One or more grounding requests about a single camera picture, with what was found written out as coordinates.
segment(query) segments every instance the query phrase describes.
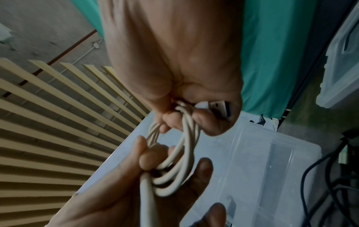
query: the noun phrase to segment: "gray floor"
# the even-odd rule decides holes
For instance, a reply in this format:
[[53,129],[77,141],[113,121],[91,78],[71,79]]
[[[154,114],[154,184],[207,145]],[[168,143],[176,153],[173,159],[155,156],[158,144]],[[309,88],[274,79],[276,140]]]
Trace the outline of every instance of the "gray floor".
[[[298,100],[294,108],[291,110],[285,121],[279,127],[278,132],[297,137],[318,144],[322,148],[323,155],[333,151],[340,143],[339,139],[342,137],[341,133],[352,127],[359,126],[359,105],[350,105],[341,109],[325,109],[315,104],[317,95],[320,92],[320,83],[323,79],[323,71],[319,72],[314,78],[301,98]],[[359,141],[352,141],[353,145],[359,145]],[[316,174],[316,180],[312,189],[309,201],[309,208],[317,201],[317,199],[325,191],[324,182],[324,168],[325,164],[321,165]],[[332,178],[339,175],[339,168],[336,164],[332,170]],[[350,194],[350,203],[359,204],[359,195]],[[321,208],[312,220],[312,226],[317,226],[317,223],[323,213],[324,208]],[[356,216],[357,223],[359,223],[359,210],[353,208],[352,216]],[[336,212],[326,223],[327,227],[341,226],[341,216]]]

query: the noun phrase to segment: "green fabric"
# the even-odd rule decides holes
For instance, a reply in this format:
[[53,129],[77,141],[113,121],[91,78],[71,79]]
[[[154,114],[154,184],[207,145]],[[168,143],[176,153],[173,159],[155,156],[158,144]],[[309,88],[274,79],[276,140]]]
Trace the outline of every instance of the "green fabric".
[[[96,0],[72,0],[103,36]],[[246,0],[243,111],[281,118],[297,80],[316,0]]]

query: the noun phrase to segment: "hand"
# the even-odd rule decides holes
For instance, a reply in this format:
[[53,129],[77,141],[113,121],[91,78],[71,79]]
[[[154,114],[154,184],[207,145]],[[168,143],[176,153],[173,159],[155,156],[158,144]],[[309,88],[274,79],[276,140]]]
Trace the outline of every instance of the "hand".
[[208,135],[231,128],[242,109],[240,47],[244,0],[101,0],[107,50],[122,83],[156,114],[160,132],[182,129],[173,100],[230,103],[231,117],[203,109]]
[[[142,169],[153,169],[168,155],[168,147],[150,149],[138,137],[131,153],[111,173],[83,194],[73,196],[50,220],[48,227],[139,226],[139,177]],[[179,226],[180,221],[207,187],[213,171],[209,159],[201,159],[194,174],[169,197],[156,197],[161,226]],[[223,227],[225,208],[214,204],[193,226]]]

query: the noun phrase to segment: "tangled black cable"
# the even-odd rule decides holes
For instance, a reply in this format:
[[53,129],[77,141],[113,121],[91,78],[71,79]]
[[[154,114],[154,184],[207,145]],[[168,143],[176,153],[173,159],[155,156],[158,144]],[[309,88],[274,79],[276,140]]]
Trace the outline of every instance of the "tangled black cable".
[[[350,223],[352,226],[354,227],[359,227],[359,225],[357,225],[353,219],[350,217],[350,214],[348,212],[348,210],[339,202],[339,199],[337,197],[337,192],[340,190],[352,190],[352,191],[359,191],[359,189],[357,188],[352,188],[349,187],[347,185],[343,185],[343,186],[339,186],[336,187],[337,185],[341,184],[343,182],[343,180],[352,180],[352,179],[359,179],[359,175],[347,175],[347,176],[341,176],[338,179],[336,179],[335,181],[331,182],[330,181],[330,171],[331,168],[336,160],[336,158],[338,157],[339,153],[343,150],[343,148],[348,144],[348,139],[344,138],[342,143],[338,146],[338,148],[334,151],[329,153],[328,155],[322,157],[321,159],[319,159],[318,161],[316,161],[313,165],[311,165],[308,169],[306,169],[306,171],[304,172],[303,176],[302,176],[302,180],[301,180],[301,185],[300,185],[300,194],[301,194],[301,199],[302,199],[302,204],[303,204],[303,208],[304,208],[304,214],[305,214],[305,219],[302,223],[302,227],[310,227],[310,220],[313,217],[313,215],[315,214],[315,212],[319,209],[320,206],[322,206],[322,204],[325,202],[325,200],[327,199],[327,197],[330,195],[333,199],[333,204],[331,204],[331,206],[325,211],[325,213],[323,214],[323,216],[328,216],[331,212],[332,209],[334,209],[334,205],[339,209],[339,211],[341,212],[341,214],[343,215],[343,217],[346,219],[346,221],[348,223]],[[314,204],[313,208],[311,208],[311,210],[308,212],[307,209],[307,205],[304,199],[304,181],[305,178],[307,176],[307,174],[309,173],[310,170],[312,170],[315,166],[319,165],[320,163],[322,163],[323,161],[325,161],[327,158],[329,158],[328,163],[325,167],[325,183],[326,183],[326,187],[327,190],[325,191],[325,193],[323,193],[323,195],[319,198],[319,200]],[[322,217],[321,221],[319,222],[319,224],[323,224],[325,221],[325,218]]]

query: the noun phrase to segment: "white cable strap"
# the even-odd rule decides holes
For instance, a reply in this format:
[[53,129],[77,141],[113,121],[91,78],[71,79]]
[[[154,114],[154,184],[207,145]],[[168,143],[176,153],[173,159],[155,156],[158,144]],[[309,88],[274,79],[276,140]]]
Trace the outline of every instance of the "white cable strap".
[[[175,158],[180,154],[184,147],[184,154],[176,165],[161,177],[151,177],[148,172],[141,175],[140,178],[140,196],[141,196],[141,226],[155,227],[159,225],[156,205],[154,203],[154,194],[160,197],[169,196],[181,186],[185,181],[190,170],[192,170],[193,162],[190,162],[194,153],[194,148],[197,145],[200,128],[191,117],[194,107],[187,105],[184,102],[177,102],[178,106],[175,110],[182,113],[183,134],[173,152],[167,157],[165,161],[159,164],[156,169],[164,170],[169,167]],[[153,146],[157,142],[159,136],[160,125],[152,123],[149,129],[147,143],[148,146]],[[165,188],[157,187],[173,180],[173,182]]]

